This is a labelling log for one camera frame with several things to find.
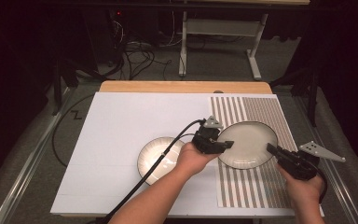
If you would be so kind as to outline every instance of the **striped mat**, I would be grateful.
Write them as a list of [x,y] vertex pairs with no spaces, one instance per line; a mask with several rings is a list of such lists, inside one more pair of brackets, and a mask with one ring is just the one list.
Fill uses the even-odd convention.
[[[296,150],[276,95],[211,97],[211,113],[224,128],[241,121],[267,124],[278,135],[279,146]],[[216,167],[219,207],[290,208],[284,179],[275,168],[273,157],[253,169],[240,170],[220,160]]]

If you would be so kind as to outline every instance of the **human hand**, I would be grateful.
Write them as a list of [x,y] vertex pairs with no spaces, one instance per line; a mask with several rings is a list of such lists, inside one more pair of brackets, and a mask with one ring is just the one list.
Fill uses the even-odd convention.
[[220,154],[203,154],[190,142],[182,146],[174,170],[180,171],[190,178],[201,172],[206,164]]
[[306,212],[310,207],[319,208],[323,180],[318,175],[304,181],[293,178],[279,164],[277,164],[277,169],[286,179],[286,188],[295,211]]

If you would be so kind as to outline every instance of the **white plate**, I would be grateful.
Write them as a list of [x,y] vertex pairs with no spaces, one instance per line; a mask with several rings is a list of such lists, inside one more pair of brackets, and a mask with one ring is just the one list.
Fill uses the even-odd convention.
[[232,148],[219,156],[226,165],[237,169],[255,168],[271,159],[267,143],[278,145],[276,133],[266,124],[257,121],[244,121],[223,130],[218,142],[234,141]]
[[[138,171],[141,177],[145,176],[173,139],[172,137],[160,137],[147,143],[142,148],[138,157]],[[180,140],[173,144],[170,152],[164,157],[152,175],[146,179],[147,184],[152,185],[175,167],[179,152],[184,144]]]

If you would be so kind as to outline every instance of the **human arm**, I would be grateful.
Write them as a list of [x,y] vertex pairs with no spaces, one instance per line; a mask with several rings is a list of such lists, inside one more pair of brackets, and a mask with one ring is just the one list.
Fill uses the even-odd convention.
[[297,224],[324,224],[319,209],[323,181],[315,176],[308,181],[294,179],[279,164],[277,169],[286,179],[286,188],[295,210]]
[[203,170],[217,154],[202,154],[193,144],[186,143],[176,166],[149,188],[124,204],[109,221],[120,223],[163,223],[186,181]]

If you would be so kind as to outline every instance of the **person's left hand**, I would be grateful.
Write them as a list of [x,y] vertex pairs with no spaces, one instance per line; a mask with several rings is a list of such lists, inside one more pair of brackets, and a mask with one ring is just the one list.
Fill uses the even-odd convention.
[[191,177],[201,172],[206,164],[220,154],[203,154],[190,142],[182,146],[174,170]]

